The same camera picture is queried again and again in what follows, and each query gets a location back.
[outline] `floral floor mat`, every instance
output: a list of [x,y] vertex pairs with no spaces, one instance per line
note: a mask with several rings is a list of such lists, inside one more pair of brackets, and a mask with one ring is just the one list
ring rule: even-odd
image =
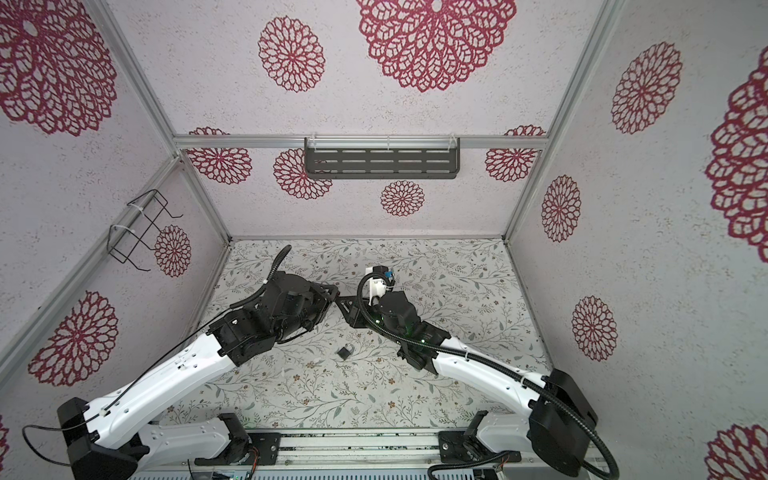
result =
[[[550,369],[500,240],[240,241],[205,320],[253,293],[288,243],[281,270],[352,295],[367,266],[389,266],[423,320],[514,366]],[[354,354],[341,360],[346,343]],[[163,423],[235,412],[248,429],[465,427],[478,410],[505,410],[470,386],[414,370],[397,349],[352,329],[332,306],[315,331],[204,384],[169,407]]]

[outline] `patterned wallpaper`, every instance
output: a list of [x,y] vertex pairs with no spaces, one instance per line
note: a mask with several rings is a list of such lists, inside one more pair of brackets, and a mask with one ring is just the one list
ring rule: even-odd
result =
[[109,1],[176,131],[230,134],[546,129],[601,3]]
[[[0,32],[2,348],[167,153],[79,2],[0,2]],[[145,237],[152,250],[131,255],[149,271],[105,260],[3,391],[1,477],[70,478],[35,457],[21,427],[56,426],[66,399],[129,382],[190,325],[222,245],[179,170],[162,191],[175,218],[158,217]],[[30,436],[45,455],[66,460],[60,434]]]
[[[131,255],[137,266],[150,271],[108,258],[39,346],[26,371],[3,392],[0,478],[70,478],[67,468],[35,457],[24,444],[21,427],[58,426],[60,404],[73,396],[91,399],[130,382],[190,326],[222,244],[180,171],[161,190],[168,210],[182,217],[160,215],[159,230],[150,227],[145,237],[157,250],[139,246]],[[134,228],[141,232],[147,226],[138,221]],[[122,240],[124,251],[135,242],[128,238]],[[61,434],[28,434],[45,455],[66,461]]]
[[[461,154],[455,180],[312,180],[300,149],[189,152],[233,235],[500,237],[534,151]],[[509,176],[492,177],[498,166]]]
[[630,2],[512,245],[622,478],[768,476],[766,21]]
[[167,158],[82,6],[45,5],[0,3],[0,348]]
[[[600,3],[110,5],[180,133],[543,135]],[[300,149],[190,151],[232,234],[259,237],[498,236],[535,157],[463,150],[455,180],[331,181]]]

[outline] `cable tie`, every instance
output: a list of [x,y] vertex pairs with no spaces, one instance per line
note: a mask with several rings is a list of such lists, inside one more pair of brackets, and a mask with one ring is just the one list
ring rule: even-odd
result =
[[134,230],[132,228],[128,228],[125,225],[112,225],[112,227],[113,228],[122,228],[123,230],[128,230],[129,232],[136,234],[136,230]]

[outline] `black cable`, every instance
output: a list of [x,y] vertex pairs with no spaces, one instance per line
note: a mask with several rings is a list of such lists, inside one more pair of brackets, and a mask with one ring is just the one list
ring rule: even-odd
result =
[[66,432],[67,430],[72,430],[72,429],[76,429],[77,427],[81,427],[81,426],[85,425],[86,423],[90,422],[91,420],[95,419],[96,417],[98,417],[98,414],[92,416],[88,420],[84,420],[83,422],[78,423],[77,425],[74,425],[74,426],[71,426],[71,427],[67,427],[66,429],[58,429],[58,428],[55,428],[55,427],[44,427],[42,425],[24,425],[22,427],[22,437],[24,438],[24,441],[27,443],[27,446],[32,450],[32,452],[35,455],[37,455],[38,457],[40,457],[43,460],[45,460],[46,462],[52,463],[54,465],[60,465],[62,467],[71,467],[72,465],[69,464],[69,463],[64,463],[64,462],[59,462],[57,460],[53,460],[53,459],[48,458],[45,455],[41,454],[40,452],[38,452],[38,450],[35,447],[33,447],[32,443],[29,441],[29,437],[27,436],[27,429],[45,430],[47,432]]
[[514,452],[511,450],[504,450],[503,452],[499,452],[493,456],[490,456],[488,458],[483,458],[481,460],[478,460],[477,462],[467,462],[467,463],[440,463],[438,465],[433,465],[429,468],[427,468],[427,476],[429,477],[429,480],[439,480],[437,477],[435,477],[435,472],[438,470],[455,470],[457,468],[474,468],[479,467],[480,465],[485,465],[486,463],[491,463],[495,460],[499,460],[501,457],[506,455],[511,455]]
[[571,407],[563,403],[556,396],[552,395],[552,393],[549,392],[548,390],[541,388],[539,385],[536,385],[535,383],[531,382],[528,379],[524,379],[522,375],[515,372],[514,370],[510,370],[490,359],[486,359],[484,356],[476,355],[474,353],[462,352],[461,350],[449,349],[443,346],[432,345],[430,343],[417,342],[414,339],[400,336],[397,333],[390,332],[383,326],[380,326],[377,323],[377,320],[373,319],[371,314],[368,312],[368,310],[366,309],[365,303],[362,300],[362,289],[365,287],[366,282],[372,278],[380,278],[384,280],[388,287],[392,287],[394,282],[390,281],[389,278],[384,276],[383,273],[372,272],[372,273],[367,273],[362,278],[362,280],[360,280],[360,283],[357,285],[356,300],[357,300],[358,308],[360,312],[362,312],[362,316],[366,319],[366,322],[368,322],[368,324],[375,331],[401,344],[407,343],[409,345],[419,346],[422,348],[435,350],[437,352],[448,353],[449,355],[456,355],[456,356],[464,357],[466,359],[475,360],[476,362],[480,362],[483,365],[489,366],[501,373],[504,373],[506,376],[513,378],[515,381],[520,382],[524,387],[533,390],[548,402],[553,403],[554,406],[557,407],[557,409],[559,409],[565,415],[568,415],[569,417],[571,417],[574,420],[574,422],[576,422],[576,425],[578,425],[578,427],[585,434],[587,434],[587,437],[589,437],[592,443],[594,443],[594,446],[596,446],[600,451],[600,453],[603,455],[605,462],[608,464],[608,473],[603,472],[598,467],[592,465],[589,462],[582,462],[581,466],[586,468],[589,472],[595,474],[597,477],[603,478],[604,480],[617,480],[619,478],[619,467],[616,463],[614,456],[611,454],[611,451],[608,449],[608,446],[605,445],[603,440],[592,429],[592,427],[590,427],[584,422],[584,420],[578,413],[574,412],[574,410]]
[[298,335],[294,335],[294,336],[290,337],[289,339],[280,340],[279,342],[276,342],[276,343],[278,345],[283,345],[284,343],[288,343],[291,340],[295,340],[295,339],[299,338],[300,336],[304,335],[305,333],[309,333],[309,332],[310,332],[309,330],[304,330],[303,332],[299,333]]
[[231,304],[230,308],[233,309],[233,310],[236,309],[236,308],[240,308],[243,305],[245,305],[246,303],[253,302],[255,299],[259,298],[261,296],[261,294],[264,293],[264,290],[266,289],[266,283],[269,282],[270,280],[272,280],[272,277],[275,275],[275,272],[277,271],[278,268],[280,268],[280,264],[288,256],[288,252],[290,252],[290,249],[291,249],[291,246],[290,245],[286,245],[277,254],[277,257],[275,257],[275,260],[273,260],[273,262],[272,262],[272,267],[270,268],[270,272],[266,275],[266,280],[264,280],[264,283],[261,284],[259,289],[256,290],[256,292],[253,295],[251,295],[251,296],[249,296],[249,297],[247,297],[245,299],[242,299],[239,302],[235,302],[235,303]]
[[[230,312],[230,311],[231,311],[231,309],[228,309],[228,310],[224,310],[224,311],[220,312],[220,313],[219,313],[218,315],[216,315],[214,318],[212,318],[212,319],[208,320],[207,322],[205,322],[205,324],[203,324],[203,325],[202,325],[200,328],[198,328],[197,330],[195,330],[194,332],[192,332],[191,334],[189,334],[189,335],[188,335],[186,338],[184,338],[184,339],[183,339],[183,340],[181,340],[179,343],[177,343],[177,344],[176,344],[176,345],[175,345],[175,346],[174,346],[172,349],[170,349],[170,350],[168,350],[166,353],[164,353],[164,354],[162,355],[162,357],[160,357],[159,359],[157,359],[157,361],[156,361],[155,363],[153,363],[153,364],[152,364],[152,365],[151,365],[151,366],[150,366],[148,369],[144,370],[144,371],[141,373],[141,375],[139,375],[139,376],[138,376],[138,377],[137,377],[137,378],[136,378],[136,379],[135,379],[135,380],[134,380],[134,381],[133,381],[133,382],[132,382],[132,383],[131,383],[131,384],[130,384],[130,385],[129,385],[129,386],[126,388],[126,389],[125,389],[125,390],[123,390],[123,392],[122,392],[122,393],[121,393],[121,394],[120,394],[120,395],[119,395],[119,396],[118,396],[118,397],[117,397],[115,400],[113,400],[113,401],[112,401],[112,403],[110,403],[108,406],[104,407],[104,408],[103,408],[103,410],[107,410],[107,411],[108,411],[110,408],[112,408],[112,406],[113,406],[115,403],[119,402],[119,401],[120,401],[120,399],[121,399],[121,398],[123,398],[123,395],[125,395],[125,394],[128,392],[128,390],[130,390],[131,388],[133,388],[133,386],[134,386],[134,385],[136,385],[136,383],[137,383],[139,380],[141,380],[141,378],[142,378],[142,377],[144,377],[145,375],[147,375],[147,373],[148,373],[150,370],[152,370],[152,369],[153,369],[155,366],[157,366],[157,364],[158,364],[158,363],[160,363],[160,362],[162,361],[162,359],[164,359],[165,357],[167,357],[167,356],[168,356],[170,353],[172,353],[172,352],[173,352],[174,350],[176,350],[178,347],[182,346],[182,345],[184,344],[184,342],[186,342],[187,340],[189,340],[190,338],[192,338],[193,336],[195,336],[195,335],[196,335],[198,332],[200,332],[202,329],[204,329],[205,327],[207,327],[208,325],[210,325],[210,324],[211,324],[211,323],[212,323],[214,320],[218,319],[218,318],[219,318],[219,317],[221,317],[223,314],[225,314],[225,313],[228,313],[228,312]],[[86,424],[88,424],[88,422],[90,422],[91,420],[93,420],[93,419],[96,419],[96,418],[97,418],[99,415],[100,415],[100,414],[99,414],[99,413],[97,413],[96,415],[93,415],[93,416],[92,416],[91,418],[89,418],[88,420],[84,420],[83,422],[81,422],[81,423],[78,423],[77,425],[74,425],[74,426],[72,426],[72,427],[67,427],[66,429],[60,429],[60,428],[55,428],[55,427],[44,427],[44,426],[42,426],[42,425],[24,425],[24,426],[22,427],[22,437],[24,437],[24,441],[27,443],[27,446],[28,446],[28,447],[29,447],[29,448],[32,450],[32,452],[33,452],[35,455],[37,455],[38,457],[40,457],[40,458],[42,458],[43,460],[45,460],[46,462],[48,462],[48,463],[52,463],[52,464],[54,464],[54,465],[60,465],[60,466],[62,466],[62,467],[71,467],[72,465],[71,465],[71,464],[69,464],[69,463],[58,462],[58,461],[56,461],[56,460],[52,460],[52,459],[50,459],[50,458],[46,457],[45,455],[41,454],[40,452],[38,452],[38,450],[37,450],[37,449],[36,449],[34,446],[32,446],[32,443],[29,441],[29,438],[27,437],[27,429],[38,429],[38,430],[45,430],[45,431],[47,431],[47,432],[65,432],[65,431],[67,431],[67,430],[76,429],[77,427],[81,427],[81,426],[83,426],[83,425],[86,425]]]

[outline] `red floral pattern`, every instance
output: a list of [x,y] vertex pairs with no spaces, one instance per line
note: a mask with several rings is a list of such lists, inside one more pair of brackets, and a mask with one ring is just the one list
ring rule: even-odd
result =
[[504,41],[514,0],[357,0],[360,33],[382,73],[402,87],[445,90],[466,81]]
[[307,91],[326,70],[323,47],[310,27],[295,18],[275,18],[259,39],[261,65],[275,83],[288,91]]
[[[504,135],[540,137],[547,132],[541,127],[520,125]],[[485,169],[496,180],[504,182],[526,178],[538,151],[533,148],[494,148],[485,154]]]
[[[190,135],[228,135],[218,128],[201,127]],[[250,175],[250,156],[245,148],[191,148],[187,156],[197,171],[220,184],[238,184]]]
[[712,133],[712,208],[728,234],[757,247],[768,263],[768,47],[750,78],[728,97],[724,122]]
[[707,480],[768,478],[768,432],[760,425],[732,425],[718,431],[717,438],[707,445]]
[[289,195],[309,200],[328,193],[332,180],[313,180],[307,177],[304,167],[304,150],[292,148],[280,153],[275,159],[274,175],[277,183]]
[[586,296],[574,308],[571,327],[578,348],[589,358],[607,360],[616,348],[616,322],[614,314],[603,300]]
[[398,180],[384,187],[382,207],[397,217],[407,217],[424,204],[424,190],[413,182]]
[[168,225],[154,243],[154,257],[157,265],[168,276],[180,276],[187,271],[192,259],[190,239],[181,228]]
[[11,120],[46,134],[98,130],[117,76],[79,1],[0,2],[0,103]]
[[27,370],[40,383],[73,386],[109,359],[117,337],[114,307],[99,292],[85,292]]
[[553,242],[570,237],[581,215],[581,194],[576,182],[568,175],[552,181],[541,202],[541,225]]
[[2,424],[2,415],[0,415],[0,472],[2,472],[2,461],[6,453],[8,453],[8,429]]
[[616,86],[611,109],[616,128],[633,134],[652,125],[674,98],[682,68],[680,52],[664,41],[635,58]]

